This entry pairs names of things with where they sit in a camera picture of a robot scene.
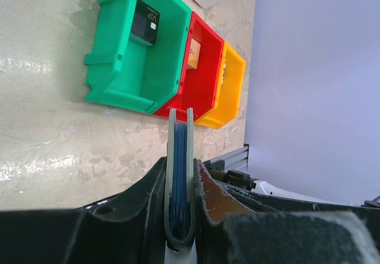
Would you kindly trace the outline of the black VIP card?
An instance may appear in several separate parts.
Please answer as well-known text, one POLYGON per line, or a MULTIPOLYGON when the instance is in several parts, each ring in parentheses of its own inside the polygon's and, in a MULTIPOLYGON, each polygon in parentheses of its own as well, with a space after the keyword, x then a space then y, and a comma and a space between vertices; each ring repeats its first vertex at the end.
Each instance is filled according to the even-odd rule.
POLYGON ((160 13, 142 0, 137 0, 130 38, 145 46, 154 46, 159 29, 160 13))

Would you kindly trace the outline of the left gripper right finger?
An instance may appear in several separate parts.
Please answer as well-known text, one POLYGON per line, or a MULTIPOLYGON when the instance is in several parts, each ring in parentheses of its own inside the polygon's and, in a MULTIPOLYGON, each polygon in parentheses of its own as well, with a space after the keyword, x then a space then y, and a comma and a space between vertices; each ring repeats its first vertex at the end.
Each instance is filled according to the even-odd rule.
POLYGON ((378 263, 379 209, 260 195, 194 165, 198 263, 378 263))

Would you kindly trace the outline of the sage green card holder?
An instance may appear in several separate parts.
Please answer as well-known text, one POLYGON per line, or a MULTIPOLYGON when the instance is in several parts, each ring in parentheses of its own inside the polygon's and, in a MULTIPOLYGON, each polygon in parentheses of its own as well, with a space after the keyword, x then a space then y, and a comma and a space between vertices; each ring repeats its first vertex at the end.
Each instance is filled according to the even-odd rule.
POLYGON ((194 113, 179 122, 170 110, 164 190, 166 263, 196 263, 194 194, 194 113))

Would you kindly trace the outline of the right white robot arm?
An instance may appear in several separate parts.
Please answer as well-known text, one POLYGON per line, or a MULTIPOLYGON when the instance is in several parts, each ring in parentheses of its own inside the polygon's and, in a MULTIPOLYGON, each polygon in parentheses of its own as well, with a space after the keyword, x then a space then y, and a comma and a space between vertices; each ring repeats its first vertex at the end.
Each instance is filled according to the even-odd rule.
POLYGON ((249 174, 237 170, 228 170, 226 173, 223 173, 223 177, 221 179, 223 183, 229 185, 234 193, 237 193, 244 197, 257 199, 259 202, 264 203, 268 206, 274 202, 292 202, 299 205, 311 205, 314 210, 319 209, 321 205, 379 209, 379 201, 364 201, 362 205, 350 205, 333 201, 325 201, 322 199, 280 189, 279 187, 275 187, 268 182, 254 179, 249 174))

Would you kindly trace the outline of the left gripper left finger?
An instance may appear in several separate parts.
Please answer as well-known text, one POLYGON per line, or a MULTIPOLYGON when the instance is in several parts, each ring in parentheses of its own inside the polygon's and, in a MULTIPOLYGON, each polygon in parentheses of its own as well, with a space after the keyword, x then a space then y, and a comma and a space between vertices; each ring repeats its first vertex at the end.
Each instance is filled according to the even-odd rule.
POLYGON ((126 191, 77 209, 1 212, 1 263, 163 263, 166 158, 126 191))

